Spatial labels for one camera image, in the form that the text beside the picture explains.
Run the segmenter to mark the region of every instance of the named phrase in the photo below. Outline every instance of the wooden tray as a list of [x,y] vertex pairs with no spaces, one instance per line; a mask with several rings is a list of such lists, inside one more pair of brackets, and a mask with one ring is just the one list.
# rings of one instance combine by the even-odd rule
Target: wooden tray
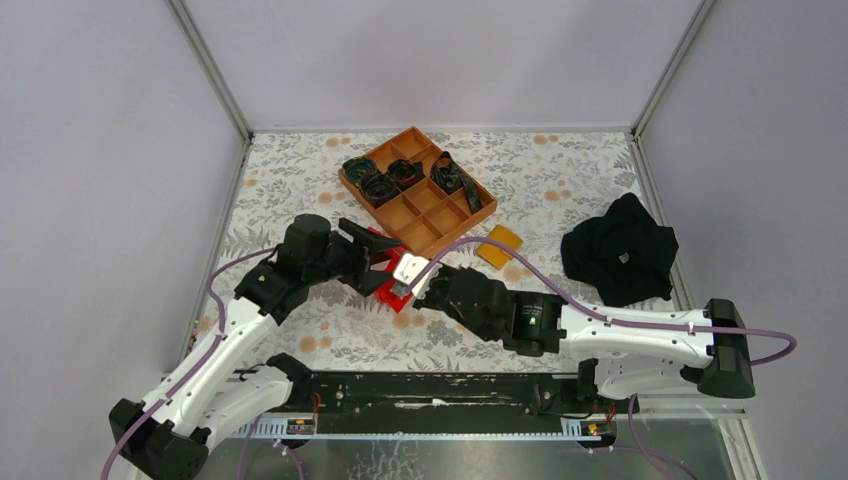
[[[483,203],[483,208],[474,214],[468,206],[464,188],[447,195],[430,180],[430,168],[441,153],[442,149],[415,127],[401,132],[366,153],[365,156],[374,160],[377,169],[383,173],[386,173],[390,163],[399,158],[424,164],[426,177],[423,180],[379,208],[374,208],[362,192],[345,177],[344,171],[339,169],[339,178],[344,186],[377,220],[384,231],[402,241],[416,255],[427,258],[451,244],[471,227],[494,213],[498,207],[495,197],[470,175],[477,185]],[[462,169],[462,158],[454,158],[454,161],[465,172]]]

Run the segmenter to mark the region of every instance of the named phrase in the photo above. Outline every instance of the red object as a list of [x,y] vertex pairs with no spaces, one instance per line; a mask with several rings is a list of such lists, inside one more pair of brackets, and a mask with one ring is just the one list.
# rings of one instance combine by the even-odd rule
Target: red object
[[[377,230],[374,227],[368,227],[368,230],[378,235],[383,235],[383,232]],[[400,257],[403,256],[404,252],[406,252],[406,247],[404,246],[396,247],[389,250],[389,264],[383,271],[394,271],[395,267],[397,267],[397,264],[400,263]],[[404,297],[398,297],[392,292],[392,287],[394,286],[394,284],[395,279],[392,278],[388,282],[381,285],[380,288],[378,288],[377,291],[374,292],[374,294],[377,296],[377,301],[379,301],[380,303],[385,303],[386,305],[392,307],[392,310],[394,310],[395,313],[400,313],[400,311],[403,310],[403,307],[405,307],[406,304],[409,303],[409,301],[412,299],[412,294],[410,293],[409,295],[406,295]]]

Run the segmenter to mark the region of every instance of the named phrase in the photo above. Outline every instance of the white wall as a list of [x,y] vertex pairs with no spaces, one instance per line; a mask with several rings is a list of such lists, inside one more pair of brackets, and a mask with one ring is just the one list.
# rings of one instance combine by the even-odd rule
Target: white wall
[[644,136],[698,300],[798,337],[754,371],[771,480],[848,467],[846,24],[844,0],[720,3]]
[[629,126],[698,0],[189,0],[256,129]]
[[164,1],[19,0],[0,145],[0,478],[99,478],[110,408],[177,360],[240,140]]

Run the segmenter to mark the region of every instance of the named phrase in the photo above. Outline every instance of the black fabric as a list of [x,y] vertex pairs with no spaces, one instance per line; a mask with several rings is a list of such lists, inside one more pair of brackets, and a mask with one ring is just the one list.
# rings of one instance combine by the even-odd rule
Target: black fabric
[[611,307],[652,297],[671,300],[669,272],[677,249],[674,229],[658,226],[632,193],[612,202],[603,217],[566,233],[560,247],[568,278],[595,286]]

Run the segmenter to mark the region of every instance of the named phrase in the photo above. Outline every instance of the floral tablecloth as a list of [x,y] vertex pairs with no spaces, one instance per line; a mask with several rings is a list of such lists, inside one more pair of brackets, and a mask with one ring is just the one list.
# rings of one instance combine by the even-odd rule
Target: floral tablecloth
[[[427,133],[497,199],[494,214],[469,233],[485,236],[502,224],[523,240],[520,252],[578,299],[600,303],[595,289],[563,274],[562,235],[579,222],[602,215],[626,192],[640,198],[627,142],[622,133]],[[287,225],[300,213],[328,218],[333,227],[349,218],[379,225],[338,179],[346,159],[391,138],[388,133],[258,134],[248,158],[219,265],[282,242]],[[471,266],[508,288],[546,291],[529,270],[511,261],[500,271],[464,246],[445,257],[454,266]],[[225,302],[254,263],[224,272],[214,288]],[[634,306],[671,310],[671,302],[652,299]],[[214,302],[197,319],[202,337],[215,323]],[[299,307],[242,361],[262,363],[289,352],[313,369],[477,372],[574,372],[567,353],[539,358],[504,351],[483,342],[450,318],[412,309],[399,314],[372,297],[362,298],[338,282],[313,287]]]

